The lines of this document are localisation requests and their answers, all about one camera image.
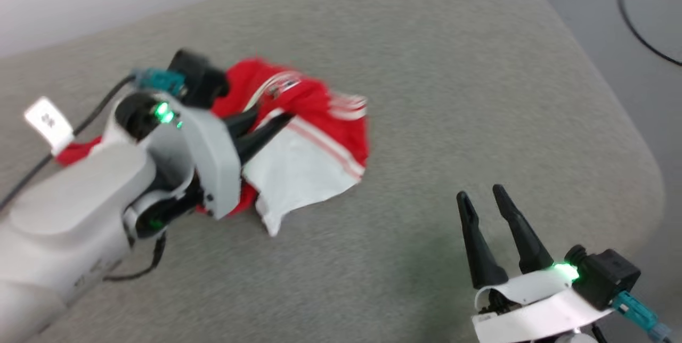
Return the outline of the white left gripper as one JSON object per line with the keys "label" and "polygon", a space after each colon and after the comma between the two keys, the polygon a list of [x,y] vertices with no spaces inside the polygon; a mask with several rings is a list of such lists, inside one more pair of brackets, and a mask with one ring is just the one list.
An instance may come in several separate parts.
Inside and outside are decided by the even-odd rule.
{"label": "white left gripper", "polygon": [[250,131],[259,107],[219,119],[202,109],[180,109],[183,135],[204,192],[203,207],[219,220],[240,202],[241,166],[249,163],[294,117],[283,113]]}

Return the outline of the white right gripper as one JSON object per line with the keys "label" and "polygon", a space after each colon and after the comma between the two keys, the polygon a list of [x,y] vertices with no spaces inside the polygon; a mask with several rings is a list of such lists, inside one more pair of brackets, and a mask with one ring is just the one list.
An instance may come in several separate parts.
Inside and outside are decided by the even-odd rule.
{"label": "white right gripper", "polygon": [[[492,192],[501,216],[506,220],[519,255],[523,275],[509,277],[495,260],[480,230],[480,219],[467,192],[459,192],[456,200],[462,235],[467,253],[472,286],[478,292],[474,299],[479,315],[471,321],[480,342],[534,341],[587,326],[613,312],[592,307],[575,290],[577,268],[553,266],[554,259],[543,245],[501,184]],[[492,306],[488,296],[499,293],[511,301],[509,312],[484,311]]]}

